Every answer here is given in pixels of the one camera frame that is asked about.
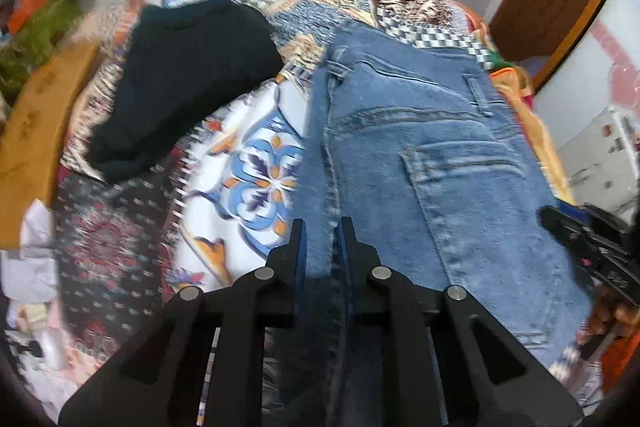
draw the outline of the patchwork bedspread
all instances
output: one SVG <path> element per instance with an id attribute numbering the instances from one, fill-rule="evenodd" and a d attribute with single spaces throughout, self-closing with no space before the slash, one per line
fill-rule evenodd
<path id="1" fill-rule="evenodd" d="M 216 110 L 148 175 L 105 185 L 84 155 L 93 127 L 110 112 L 140 8 L 144 2 L 169 8 L 198 1 L 120 0 L 87 17 L 76 35 L 100 36 L 107 58 L 78 98 L 61 158 L 59 295 L 42 304 L 34 321 L 12 304 L 25 320 L 12 320 L 6 330 L 18 374 L 53 419 L 163 299 L 185 285 L 204 291 L 230 285 L 264 265 L 271 248 L 286 241 L 310 79 L 341 23 L 357 19 L 418 48 L 464 48 L 488 72 L 505 65 L 486 25 L 452 0 L 235 0 L 254 6 L 271 23 L 282 71 Z M 530 118 L 521 121 L 534 141 L 540 135 L 536 122 L 542 124 L 530 112 L 532 92 L 515 69 L 512 81 L 514 110 L 528 112 Z M 542 166 L 557 172 L 556 166 L 547 168 L 555 151 L 545 147 L 548 155 L 538 155 Z M 562 176 L 556 177 L 550 183 L 561 194 Z M 30 348 L 42 325 L 60 330 L 67 359 L 62 369 Z M 566 359 L 571 362 L 572 354 Z M 47 386 L 54 392 L 46 392 Z M 268 382 L 266 387 L 274 391 Z M 267 407 L 270 400 L 277 401 L 271 396 Z"/>

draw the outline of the checkered fabric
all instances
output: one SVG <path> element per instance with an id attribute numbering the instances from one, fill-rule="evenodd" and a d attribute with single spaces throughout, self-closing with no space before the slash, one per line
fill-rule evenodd
<path id="1" fill-rule="evenodd" d="M 492 70 L 494 63 L 491 54 L 471 35 L 454 33 L 450 28 L 441 26 L 421 26 L 402 22 L 397 15 L 377 7 L 378 25 L 388 35 L 416 48 L 465 48 L 473 55 L 485 70 Z"/>
<path id="2" fill-rule="evenodd" d="M 294 77 L 298 78 L 301 82 L 310 82 L 313 73 L 302 66 L 297 65 L 295 62 L 287 62 L 280 73 L 287 71 Z"/>

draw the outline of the black sweater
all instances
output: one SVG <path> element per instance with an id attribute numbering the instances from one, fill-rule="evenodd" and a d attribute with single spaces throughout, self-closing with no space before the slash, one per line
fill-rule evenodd
<path id="1" fill-rule="evenodd" d="M 280 71 L 270 30 L 260 12 L 231 0 L 145 7 L 89 163 L 110 183 L 153 166 L 199 121 Z"/>

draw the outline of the hand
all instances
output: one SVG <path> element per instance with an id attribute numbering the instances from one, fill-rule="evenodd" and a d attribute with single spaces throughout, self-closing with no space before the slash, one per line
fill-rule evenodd
<path id="1" fill-rule="evenodd" d="M 621 303 L 618 293 L 608 286 L 600 286 L 596 291 L 598 297 L 589 318 L 590 334 L 603 335 L 607 331 L 605 323 L 615 319 L 620 323 L 618 334 L 630 336 L 640 321 L 640 309 Z"/>

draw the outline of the denim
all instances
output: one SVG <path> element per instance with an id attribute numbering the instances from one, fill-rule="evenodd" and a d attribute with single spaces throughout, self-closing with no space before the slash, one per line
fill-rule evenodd
<path id="1" fill-rule="evenodd" d="M 348 336 L 338 286 L 318 283 L 331 280 L 340 216 L 414 283 L 467 288 L 546 367 L 575 338 L 588 290 L 536 214 L 555 199 L 513 111 L 466 50 L 417 49 L 349 22 L 313 77 L 307 129 L 294 217 L 306 220 L 306 277 L 316 282 L 296 344 L 328 425 L 382 422 L 376 331 Z"/>

